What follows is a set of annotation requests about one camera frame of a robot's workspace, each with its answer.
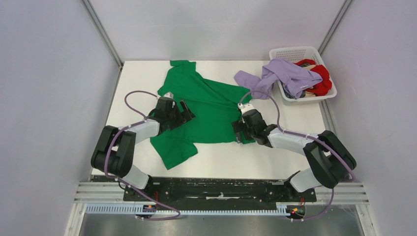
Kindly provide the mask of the green t shirt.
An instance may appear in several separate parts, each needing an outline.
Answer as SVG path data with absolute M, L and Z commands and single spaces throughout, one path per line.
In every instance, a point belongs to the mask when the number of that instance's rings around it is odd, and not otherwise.
M 172 60 L 170 65 L 157 93 L 171 92 L 176 102 L 184 100 L 195 118 L 150 139 L 168 170 L 196 155 L 196 143 L 236 142 L 232 123 L 241 119 L 238 103 L 252 99 L 247 88 L 205 79 L 197 72 L 195 62 Z

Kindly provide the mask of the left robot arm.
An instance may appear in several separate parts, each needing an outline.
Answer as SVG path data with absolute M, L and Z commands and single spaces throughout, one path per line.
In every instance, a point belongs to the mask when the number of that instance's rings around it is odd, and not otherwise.
M 195 118 L 184 100 L 175 102 L 170 97 L 160 97 L 144 120 L 123 128 L 105 126 L 92 154 L 91 166 L 106 176 L 136 187 L 137 196 L 149 200 L 154 196 L 154 186 L 148 183 L 151 176 L 133 164 L 135 146 Z

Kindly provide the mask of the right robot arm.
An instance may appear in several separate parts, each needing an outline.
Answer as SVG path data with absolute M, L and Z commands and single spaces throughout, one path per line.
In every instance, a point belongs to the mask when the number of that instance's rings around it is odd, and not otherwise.
M 262 146 L 286 149 L 306 157 L 309 168 L 285 181 L 284 195 L 291 201 L 318 186 L 333 189 L 351 176 L 357 166 L 353 156 L 329 130 L 309 135 L 285 130 L 276 124 L 267 125 L 256 109 L 244 112 L 241 119 L 232 122 L 232 128 L 239 143 L 256 141 Z

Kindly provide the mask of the lilac t shirt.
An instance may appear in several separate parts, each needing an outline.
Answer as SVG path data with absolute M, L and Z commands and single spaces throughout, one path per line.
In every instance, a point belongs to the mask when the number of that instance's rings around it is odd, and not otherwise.
M 234 76 L 236 83 L 254 91 L 255 99 L 267 99 L 274 84 L 280 82 L 283 89 L 294 99 L 301 98 L 302 92 L 322 81 L 319 74 L 307 70 L 285 59 L 272 59 L 262 67 L 261 77 L 238 71 Z

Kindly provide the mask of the white plastic laundry basket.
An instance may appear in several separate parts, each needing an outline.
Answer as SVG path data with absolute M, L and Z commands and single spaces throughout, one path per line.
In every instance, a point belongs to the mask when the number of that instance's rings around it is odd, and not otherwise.
M 275 58 L 283 58 L 287 61 L 298 62 L 302 59 L 312 59 L 317 64 L 325 66 L 321 55 L 318 50 L 312 46 L 294 46 L 294 47 L 282 47 L 277 49 L 271 49 L 269 52 L 270 60 Z M 284 89 L 280 82 L 277 83 L 280 93 L 283 97 L 283 104 L 287 106 L 293 105 L 302 105 L 302 104 L 312 104 L 319 103 L 326 99 L 334 98 L 337 95 L 337 89 L 335 85 L 332 85 L 332 88 L 325 96 L 315 96 L 315 97 L 305 97 L 299 99 L 288 98 L 284 94 Z

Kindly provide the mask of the red t shirt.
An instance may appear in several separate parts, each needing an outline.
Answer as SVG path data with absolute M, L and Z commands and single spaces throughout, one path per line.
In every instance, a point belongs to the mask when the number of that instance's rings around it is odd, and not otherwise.
M 306 93 L 311 94 L 309 96 L 325 96 L 332 88 L 332 82 L 330 81 L 330 74 L 325 66 L 317 64 L 312 59 L 303 59 L 295 63 L 296 65 L 303 67 L 307 70 L 319 74 L 322 81 L 305 90 Z

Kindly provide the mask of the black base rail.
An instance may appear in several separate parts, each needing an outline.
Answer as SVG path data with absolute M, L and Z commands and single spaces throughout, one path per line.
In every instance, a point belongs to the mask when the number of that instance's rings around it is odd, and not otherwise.
M 158 210 L 272 210 L 276 203 L 315 203 L 314 189 L 295 191 L 284 180 L 152 177 L 143 192 Z

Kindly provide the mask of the left aluminium frame post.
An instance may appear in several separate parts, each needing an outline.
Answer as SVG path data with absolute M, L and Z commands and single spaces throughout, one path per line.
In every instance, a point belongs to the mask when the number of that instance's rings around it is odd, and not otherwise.
M 104 25 L 102 24 L 97 12 L 95 11 L 92 3 L 90 0 L 81 0 L 82 5 L 84 6 L 87 14 L 89 15 L 94 27 L 98 31 L 98 34 L 100 35 L 101 39 L 104 42 L 104 45 L 108 49 L 111 57 L 113 58 L 114 62 L 118 66 L 119 70 L 122 70 L 123 68 L 123 61 L 120 58 L 118 52 L 116 51 L 116 48 L 114 47 L 107 31 L 104 28 Z

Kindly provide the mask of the aluminium frame post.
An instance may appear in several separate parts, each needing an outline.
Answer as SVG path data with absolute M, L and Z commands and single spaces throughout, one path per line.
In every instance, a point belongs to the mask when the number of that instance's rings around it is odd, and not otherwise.
M 95 11 L 92 3 L 90 0 L 81 0 L 82 5 L 84 6 L 87 14 L 89 15 L 94 27 L 98 31 L 98 34 L 100 35 L 101 39 L 104 42 L 104 45 L 108 49 L 111 57 L 113 58 L 114 62 L 118 66 L 119 70 L 122 70 L 123 68 L 123 61 L 120 58 L 118 52 L 116 51 L 116 48 L 114 47 L 107 31 L 104 28 L 104 25 L 102 24 L 97 12 Z
M 354 0 L 344 0 L 340 9 L 338 10 L 335 18 L 333 19 L 327 33 L 325 34 L 319 48 L 318 48 L 318 52 L 320 54 L 322 54 L 327 46 L 329 45 L 330 41 L 332 40 L 333 36 L 335 35 L 337 29 L 339 28 L 341 22 L 343 21 L 346 13 L 348 12 L 348 10 L 350 9 L 352 3 L 354 2 Z

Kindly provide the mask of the right aluminium frame post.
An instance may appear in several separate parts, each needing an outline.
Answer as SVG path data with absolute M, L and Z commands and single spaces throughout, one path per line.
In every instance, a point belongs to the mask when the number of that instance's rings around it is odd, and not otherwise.
M 335 35 L 337 29 L 339 28 L 341 22 L 343 21 L 346 13 L 348 12 L 348 10 L 350 9 L 352 3 L 354 2 L 354 0 L 344 0 L 340 9 L 338 10 L 335 18 L 333 19 L 327 33 L 325 34 L 319 48 L 318 48 L 318 52 L 320 54 L 322 54 L 327 46 L 329 45 L 330 41 L 332 40 L 333 36 Z

